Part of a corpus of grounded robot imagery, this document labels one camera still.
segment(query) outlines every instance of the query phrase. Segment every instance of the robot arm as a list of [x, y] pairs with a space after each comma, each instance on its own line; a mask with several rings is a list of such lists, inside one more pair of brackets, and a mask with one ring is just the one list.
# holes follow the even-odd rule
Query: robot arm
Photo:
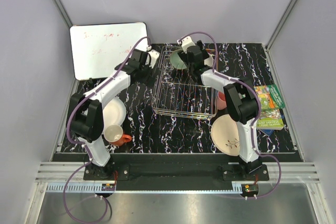
[[68, 119], [71, 112], [85, 97], [94, 94], [76, 112], [71, 121], [70, 130], [75, 133], [79, 141], [83, 142], [92, 154], [92, 163], [104, 167], [110, 159], [106, 150], [102, 133], [104, 129], [103, 109], [122, 90], [135, 82], [147, 83], [159, 53], [155, 50], [149, 52], [134, 50], [128, 63], [121, 69], [118, 75], [111, 81], [115, 71], [109, 78], [94, 89], [84, 93], [75, 93], [70, 98]]
[[192, 78], [225, 94], [228, 113], [237, 123], [240, 164], [244, 173], [252, 173], [262, 165], [256, 152], [258, 151], [256, 122], [251, 125], [258, 114], [258, 103], [254, 94], [241, 83], [252, 89], [253, 83], [248, 78], [229, 77], [206, 66], [204, 60], [209, 55], [201, 41], [195, 44], [190, 37], [186, 37], [182, 40], [182, 49], [183, 52], [179, 53], [179, 57], [188, 66]]

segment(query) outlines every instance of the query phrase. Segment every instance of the whiteboard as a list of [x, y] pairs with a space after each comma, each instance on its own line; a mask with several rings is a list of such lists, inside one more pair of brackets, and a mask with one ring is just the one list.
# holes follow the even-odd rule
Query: whiteboard
[[[72, 26], [70, 37], [75, 78], [88, 80], [110, 76], [134, 44], [145, 36], [145, 23]], [[146, 51], [147, 46], [144, 39], [137, 49]]]

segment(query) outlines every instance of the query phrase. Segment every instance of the metal floor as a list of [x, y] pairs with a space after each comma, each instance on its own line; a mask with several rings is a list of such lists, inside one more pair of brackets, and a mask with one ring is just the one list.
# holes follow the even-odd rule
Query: metal floor
[[[260, 194], [271, 187], [261, 184]], [[72, 214], [83, 221], [98, 219], [104, 203], [96, 198], [78, 204], [89, 194], [67, 194]], [[308, 190], [303, 184], [280, 184], [264, 199], [244, 201], [211, 194], [114, 194], [108, 198], [113, 209], [101, 223], [181, 224], [181, 223], [318, 223]], [[39, 224], [75, 223], [62, 203], [61, 193], [46, 193]]]

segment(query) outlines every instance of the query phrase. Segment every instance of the table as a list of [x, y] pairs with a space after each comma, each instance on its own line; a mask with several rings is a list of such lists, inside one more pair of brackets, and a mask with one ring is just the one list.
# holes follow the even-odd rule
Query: table
[[[161, 52], [165, 45], [154, 44], [153, 49]], [[219, 50], [218, 71], [229, 76], [247, 76], [254, 86], [274, 84], [262, 44], [217, 44]], [[213, 44], [206, 48], [214, 49]], [[80, 81], [78, 92], [84, 93], [103, 79]], [[152, 89], [143, 84], [134, 84], [123, 90], [118, 97], [124, 102], [127, 116], [122, 124], [133, 141], [122, 147], [106, 142], [110, 153], [219, 153], [211, 140], [212, 120], [196, 120], [156, 114], [151, 107]], [[271, 136], [259, 132], [258, 145], [262, 153], [294, 153], [295, 149], [286, 123], [281, 131]], [[73, 145], [66, 136], [61, 153], [85, 153], [80, 145]]]

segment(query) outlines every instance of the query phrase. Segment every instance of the white cup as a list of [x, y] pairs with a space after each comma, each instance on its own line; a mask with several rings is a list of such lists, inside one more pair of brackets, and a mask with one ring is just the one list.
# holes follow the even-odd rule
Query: white cup
[[124, 130], [119, 125], [110, 125], [104, 131], [104, 137], [110, 144], [121, 146], [124, 143], [132, 141], [130, 135], [124, 134]]

